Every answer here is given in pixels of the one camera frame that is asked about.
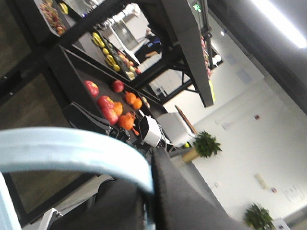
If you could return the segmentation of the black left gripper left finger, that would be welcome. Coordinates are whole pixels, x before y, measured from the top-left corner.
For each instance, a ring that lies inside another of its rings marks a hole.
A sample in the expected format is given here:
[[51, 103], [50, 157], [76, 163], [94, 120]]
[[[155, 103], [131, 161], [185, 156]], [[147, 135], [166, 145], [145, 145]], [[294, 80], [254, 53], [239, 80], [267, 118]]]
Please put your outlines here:
[[55, 230], [142, 230], [142, 193], [124, 180], [100, 184], [93, 198], [54, 222]]

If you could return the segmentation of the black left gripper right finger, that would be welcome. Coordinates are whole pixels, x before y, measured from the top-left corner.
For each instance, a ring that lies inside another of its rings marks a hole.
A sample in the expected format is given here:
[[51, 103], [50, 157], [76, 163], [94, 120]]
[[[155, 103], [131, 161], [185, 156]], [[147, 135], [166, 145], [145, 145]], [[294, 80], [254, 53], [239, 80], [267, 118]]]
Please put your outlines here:
[[175, 168], [164, 149], [151, 156], [154, 220], [158, 230], [246, 230], [203, 198]]

